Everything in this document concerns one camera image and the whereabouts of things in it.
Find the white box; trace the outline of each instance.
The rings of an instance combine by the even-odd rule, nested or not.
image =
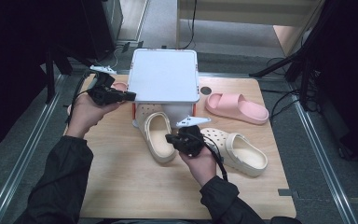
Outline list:
[[[197,52],[137,49],[132,57],[128,91],[136,93],[136,105],[162,105],[171,126],[177,128],[176,122],[195,116],[193,107],[200,99]]]

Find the hand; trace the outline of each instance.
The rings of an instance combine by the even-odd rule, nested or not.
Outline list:
[[[103,115],[116,110],[118,103],[96,105],[88,94],[77,97],[72,118],[65,135],[84,138],[89,129],[103,118]]]
[[[182,152],[179,152],[179,155],[202,187],[216,176],[216,161],[208,148],[203,147],[197,157],[189,157]]]

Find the box lid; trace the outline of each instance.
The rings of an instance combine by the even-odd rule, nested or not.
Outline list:
[[[194,50],[137,49],[128,90],[141,104],[196,103],[200,99],[197,53]]]

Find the black jacket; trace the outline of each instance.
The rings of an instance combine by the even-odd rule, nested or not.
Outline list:
[[[28,205],[15,223],[77,223],[86,193],[92,152],[84,139],[63,136],[48,154],[45,172],[33,188]],[[215,176],[200,190],[213,222],[264,221],[238,198],[235,185]]]

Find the person's arm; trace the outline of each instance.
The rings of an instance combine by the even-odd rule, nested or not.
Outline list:
[[[118,104],[97,106],[87,95],[76,100],[69,127],[48,154],[45,172],[28,197],[17,223],[77,223],[92,162],[83,139],[90,127]]]
[[[213,223],[265,224],[263,219],[238,197],[238,188],[216,175],[216,162],[206,147],[195,158],[183,153],[179,155],[201,185],[201,203],[208,208]]]

